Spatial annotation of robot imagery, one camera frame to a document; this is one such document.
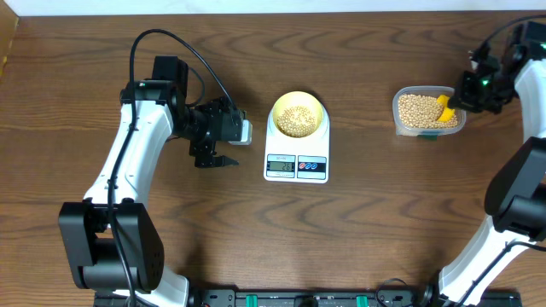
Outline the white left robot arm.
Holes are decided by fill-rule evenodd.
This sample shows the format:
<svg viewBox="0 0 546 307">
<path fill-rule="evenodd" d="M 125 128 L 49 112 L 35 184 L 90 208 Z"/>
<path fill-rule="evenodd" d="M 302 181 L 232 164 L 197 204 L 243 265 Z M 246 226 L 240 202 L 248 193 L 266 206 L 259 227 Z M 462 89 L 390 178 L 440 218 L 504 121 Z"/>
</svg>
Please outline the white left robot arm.
<svg viewBox="0 0 546 307">
<path fill-rule="evenodd" d="M 120 306 L 187 306 L 186 277 L 165 264 L 164 247 L 148 215 L 148 195 L 160 153 L 170 136 L 190 142 L 199 168 L 236 165 L 218 156 L 217 141 L 248 145 L 245 111 L 221 97 L 186 104 L 184 81 L 145 79 L 127 84 L 121 120 L 107 160 L 80 202 L 66 202 L 59 226 L 75 285 L 111 292 Z"/>
</svg>

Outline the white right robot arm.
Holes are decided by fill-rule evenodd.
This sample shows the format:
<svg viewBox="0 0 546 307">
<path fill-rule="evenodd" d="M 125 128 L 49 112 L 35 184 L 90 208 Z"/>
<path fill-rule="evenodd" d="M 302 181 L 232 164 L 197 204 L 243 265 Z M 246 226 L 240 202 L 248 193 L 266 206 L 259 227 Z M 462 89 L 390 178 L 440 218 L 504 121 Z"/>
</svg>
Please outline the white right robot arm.
<svg viewBox="0 0 546 307">
<path fill-rule="evenodd" d="M 471 52 L 448 106 L 499 114 L 519 99 L 523 144 L 491 180 L 485 219 L 456 259 L 423 293 L 424 306 L 477 306 L 486 288 L 522 252 L 544 251 L 545 239 L 545 25 L 543 15 L 511 20 L 501 58 L 485 39 Z"/>
</svg>

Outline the yellow plastic scoop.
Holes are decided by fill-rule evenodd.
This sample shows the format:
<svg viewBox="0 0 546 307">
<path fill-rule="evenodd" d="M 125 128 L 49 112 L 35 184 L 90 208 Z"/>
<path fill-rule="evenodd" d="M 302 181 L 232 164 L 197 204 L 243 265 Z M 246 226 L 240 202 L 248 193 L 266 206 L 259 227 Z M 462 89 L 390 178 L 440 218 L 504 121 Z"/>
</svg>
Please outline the yellow plastic scoop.
<svg viewBox="0 0 546 307">
<path fill-rule="evenodd" d="M 442 123 L 449 122 L 455 115 L 455 110 L 448 107 L 449 97 L 441 95 L 437 98 L 437 103 L 443 107 L 442 113 L 437 121 Z"/>
</svg>

